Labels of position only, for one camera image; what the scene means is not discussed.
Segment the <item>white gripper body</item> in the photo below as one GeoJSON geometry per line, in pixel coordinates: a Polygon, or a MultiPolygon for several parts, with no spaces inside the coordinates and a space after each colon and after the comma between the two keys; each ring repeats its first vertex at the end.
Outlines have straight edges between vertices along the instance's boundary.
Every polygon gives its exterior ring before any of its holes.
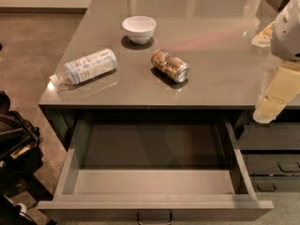
{"type": "Polygon", "coordinates": [[[290,0],[277,15],[271,36],[273,55],[289,61],[300,61],[300,0],[290,0]]]}

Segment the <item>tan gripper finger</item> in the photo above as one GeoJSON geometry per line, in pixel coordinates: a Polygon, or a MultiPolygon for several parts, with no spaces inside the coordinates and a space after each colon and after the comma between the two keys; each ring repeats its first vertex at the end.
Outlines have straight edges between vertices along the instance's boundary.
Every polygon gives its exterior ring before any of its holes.
{"type": "Polygon", "coordinates": [[[254,46],[260,48],[269,47],[271,44],[271,36],[273,33],[274,22],[270,22],[264,29],[257,34],[251,41],[254,46]]]}
{"type": "Polygon", "coordinates": [[[299,63],[286,62],[276,69],[269,69],[263,77],[253,119],[260,124],[269,124],[299,92],[299,63]]]}

